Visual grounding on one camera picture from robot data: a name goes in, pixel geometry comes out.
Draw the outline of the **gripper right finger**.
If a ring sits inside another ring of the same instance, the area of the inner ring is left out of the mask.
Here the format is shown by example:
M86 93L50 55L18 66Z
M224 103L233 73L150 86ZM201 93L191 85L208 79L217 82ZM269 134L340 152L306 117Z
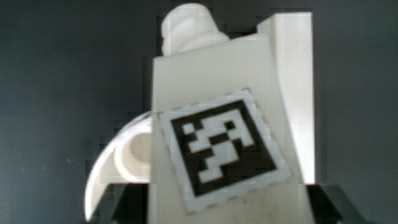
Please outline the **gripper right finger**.
M310 184L308 194L317 224L374 224L338 185Z

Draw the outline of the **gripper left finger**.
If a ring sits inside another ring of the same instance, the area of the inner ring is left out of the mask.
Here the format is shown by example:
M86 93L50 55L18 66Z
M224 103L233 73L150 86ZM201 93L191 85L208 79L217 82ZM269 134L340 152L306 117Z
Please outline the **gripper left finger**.
M95 212L95 224L148 224L146 184L111 184Z

